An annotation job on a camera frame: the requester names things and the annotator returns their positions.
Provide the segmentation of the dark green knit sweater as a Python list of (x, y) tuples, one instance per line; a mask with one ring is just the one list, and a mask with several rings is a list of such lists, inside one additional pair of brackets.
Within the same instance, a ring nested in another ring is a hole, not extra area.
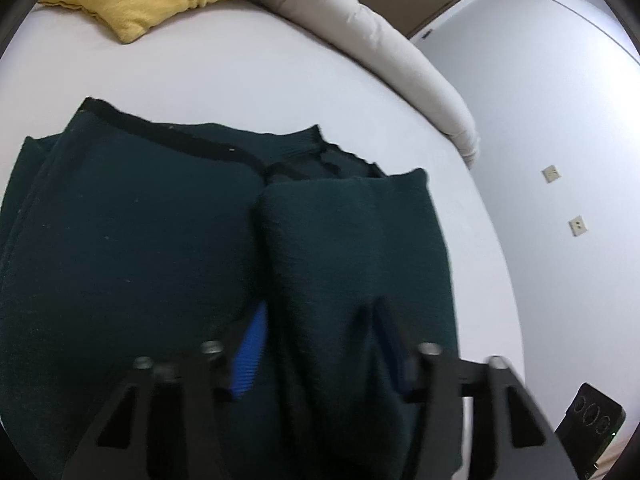
[(62, 476), (134, 361), (220, 338), (254, 307), (266, 344), (219, 411), (235, 479), (397, 479), (418, 410), (390, 381), (384, 308), (458, 350), (448, 255), (421, 169), (322, 139), (153, 124), (85, 100), (26, 139), (1, 208), (1, 419)]

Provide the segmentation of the beige duvet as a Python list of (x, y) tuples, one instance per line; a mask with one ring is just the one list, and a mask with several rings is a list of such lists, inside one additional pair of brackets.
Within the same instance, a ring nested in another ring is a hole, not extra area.
[(461, 94), (403, 34), (359, 0), (253, 0), (303, 27), (382, 79), (420, 112), (472, 166), (475, 120)]

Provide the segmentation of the wall switch plate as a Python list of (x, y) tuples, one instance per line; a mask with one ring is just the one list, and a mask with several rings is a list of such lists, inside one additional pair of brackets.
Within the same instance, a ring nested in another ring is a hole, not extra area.
[(541, 173), (544, 176), (544, 180), (546, 180), (547, 183), (552, 183), (555, 180), (558, 180), (559, 177), (561, 177), (558, 168), (556, 168), (554, 165), (550, 165), (544, 168), (544, 170), (542, 170)]

